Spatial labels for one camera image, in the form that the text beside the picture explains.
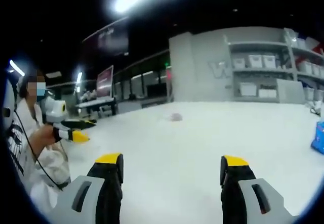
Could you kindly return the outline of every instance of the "desk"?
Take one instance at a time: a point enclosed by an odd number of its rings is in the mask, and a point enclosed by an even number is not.
[[[182,121],[170,122],[172,113]],[[318,117],[303,105],[170,103],[98,121],[68,149],[71,178],[103,154],[124,154],[121,223],[222,223],[222,155],[244,158],[300,214],[319,187],[324,156],[311,149]]]
[[[91,107],[101,107],[108,105],[111,108],[111,113],[112,115],[116,115],[116,100],[111,97],[102,97],[102,98],[97,98],[95,100],[91,100],[88,102],[83,102],[80,104],[77,104],[76,107],[79,109],[82,108],[91,108]]]

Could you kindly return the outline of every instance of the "blue box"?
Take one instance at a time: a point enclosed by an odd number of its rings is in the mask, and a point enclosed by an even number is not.
[[[319,121],[316,124],[315,139],[311,147],[324,155],[324,122]]]

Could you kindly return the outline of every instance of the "gray gripper housing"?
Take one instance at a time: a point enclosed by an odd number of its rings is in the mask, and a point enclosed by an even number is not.
[[[284,207],[284,198],[263,178],[238,182],[244,196],[248,224],[289,224],[296,216]],[[260,201],[266,213],[261,212]]]
[[[77,177],[59,193],[56,206],[47,215],[49,221],[59,224],[95,224],[98,196],[104,181],[97,177]]]

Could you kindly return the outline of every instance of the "screen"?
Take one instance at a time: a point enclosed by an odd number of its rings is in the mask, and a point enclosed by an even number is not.
[[[84,41],[84,53],[102,53],[107,56],[119,56],[128,52],[128,20],[115,21]]]
[[[97,77],[97,98],[112,97],[113,66],[102,71]]]

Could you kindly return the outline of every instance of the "white partition wall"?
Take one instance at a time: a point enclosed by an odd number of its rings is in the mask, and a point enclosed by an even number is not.
[[[196,99],[196,75],[191,39],[191,33],[184,33],[169,40],[174,100],[178,102]]]

